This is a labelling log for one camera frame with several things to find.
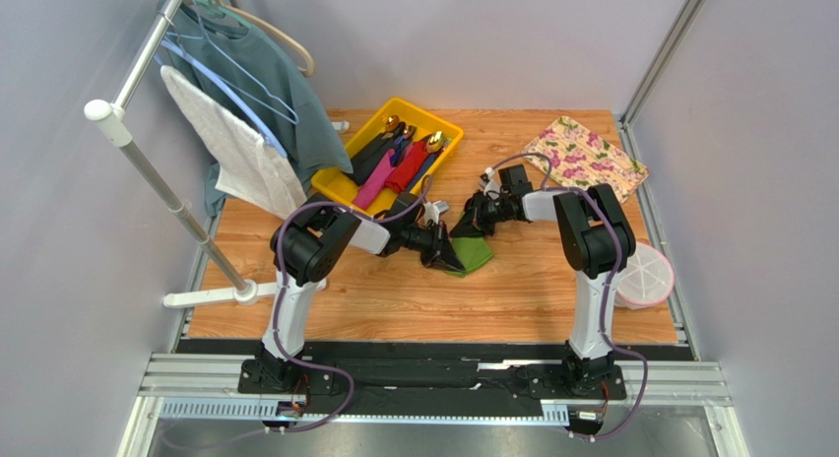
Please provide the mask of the green paper napkin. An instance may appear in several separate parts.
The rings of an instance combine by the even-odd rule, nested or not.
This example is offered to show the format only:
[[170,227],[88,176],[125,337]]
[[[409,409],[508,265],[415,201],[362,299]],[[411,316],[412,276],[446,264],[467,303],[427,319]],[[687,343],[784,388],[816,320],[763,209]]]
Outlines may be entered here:
[[493,258],[493,252],[483,237],[456,237],[452,240],[452,245],[464,270],[448,270],[448,275],[463,278],[477,272]]

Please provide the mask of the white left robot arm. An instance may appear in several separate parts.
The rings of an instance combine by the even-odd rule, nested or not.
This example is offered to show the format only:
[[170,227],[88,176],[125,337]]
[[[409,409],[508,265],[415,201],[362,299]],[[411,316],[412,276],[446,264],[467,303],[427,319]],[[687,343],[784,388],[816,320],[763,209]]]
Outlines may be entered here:
[[308,315],[348,247],[380,257],[413,250],[425,268],[465,272],[440,219],[446,209],[444,203],[403,193],[388,210],[370,217],[323,195],[311,196],[272,237],[277,293],[260,347],[242,364],[239,391],[290,393],[304,382],[301,354]]

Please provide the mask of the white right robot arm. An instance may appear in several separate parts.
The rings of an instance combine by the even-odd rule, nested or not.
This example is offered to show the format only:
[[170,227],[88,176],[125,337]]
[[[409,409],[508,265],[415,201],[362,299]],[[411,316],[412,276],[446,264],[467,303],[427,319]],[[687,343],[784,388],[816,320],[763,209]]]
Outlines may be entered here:
[[616,285],[636,249],[631,226],[612,187],[533,187],[526,169],[504,168],[464,206],[451,234],[486,237],[499,223],[556,223],[566,262],[575,272],[574,322],[561,364],[562,385],[573,396],[585,396],[614,376],[613,310]]

